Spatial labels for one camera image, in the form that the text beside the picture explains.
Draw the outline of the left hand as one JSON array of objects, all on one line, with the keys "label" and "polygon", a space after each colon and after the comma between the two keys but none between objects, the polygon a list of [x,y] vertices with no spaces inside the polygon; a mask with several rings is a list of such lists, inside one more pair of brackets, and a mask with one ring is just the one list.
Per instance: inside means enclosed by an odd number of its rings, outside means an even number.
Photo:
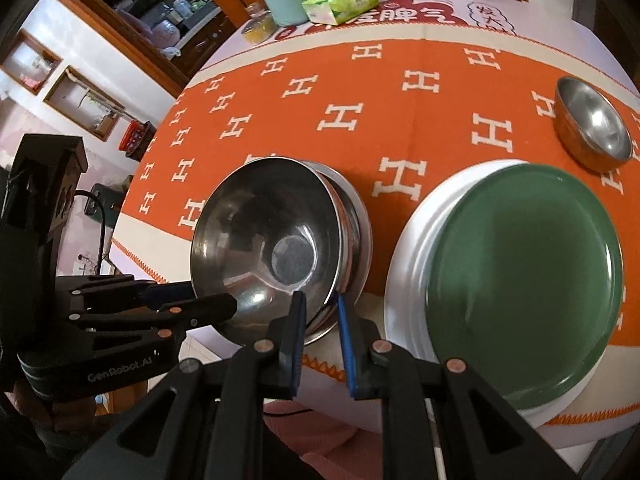
[{"label": "left hand", "polygon": [[1,395],[1,477],[59,479],[117,422],[93,398],[47,404],[17,385]]}]

